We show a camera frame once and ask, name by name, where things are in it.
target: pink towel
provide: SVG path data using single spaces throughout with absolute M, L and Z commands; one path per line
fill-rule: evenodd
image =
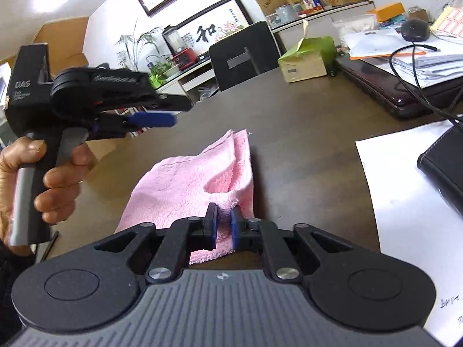
M 203 217 L 209 202 L 219 207 L 217 247 L 191 254 L 190 263 L 222 257 L 233 250 L 230 210 L 240 205 L 253 218 L 253 182 L 248 133 L 229 130 L 197 156 L 168 158 L 146 173 L 132 192 L 116 232 L 141 222 L 170 227 L 181 218 Z

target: wooden table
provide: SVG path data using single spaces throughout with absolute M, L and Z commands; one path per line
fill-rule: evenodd
M 274 69 L 178 115 L 107 155 L 60 224 L 52 256 L 114 232 L 131 190 L 163 158 L 196 155 L 227 130 L 249 136 L 257 217 L 280 228 L 308 222 L 378 250 L 370 193 L 355 141 L 436 120 L 398 121 L 344 75 L 287 84 Z

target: hand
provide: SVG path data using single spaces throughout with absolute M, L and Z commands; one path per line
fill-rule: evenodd
M 47 151 L 45 141 L 32 141 L 27 137 L 17 139 L 0 154 L 0 239 L 14 253 L 29 254 L 29 247 L 10 247 L 8 238 L 12 220 L 16 172 L 23 163 L 38 162 Z M 56 224 L 68 219 L 76 208 L 79 182 L 84 180 L 97 159 L 86 144 L 76 147 L 70 162 L 49 170 L 43 177 L 48 190 L 34 200 L 35 208 L 42 212 L 42 219 Z

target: gray plastic panel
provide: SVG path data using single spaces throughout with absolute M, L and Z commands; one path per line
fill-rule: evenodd
M 419 327 L 386 335 L 344 329 L 318 313 L 298 286 L 272 282 L 261 270 L 185 270 L 173 283 L 149 287 L 130 313 L 103 329 L 81 335 L 50 335 L 28 328 L 12 345 L 440 346 Z

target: black mouse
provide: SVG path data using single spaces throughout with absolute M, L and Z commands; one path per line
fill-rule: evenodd
M 404 22 L 401 32 L 406 41 L 425 41 L 431 35 L 429 23 L 416 18 Z

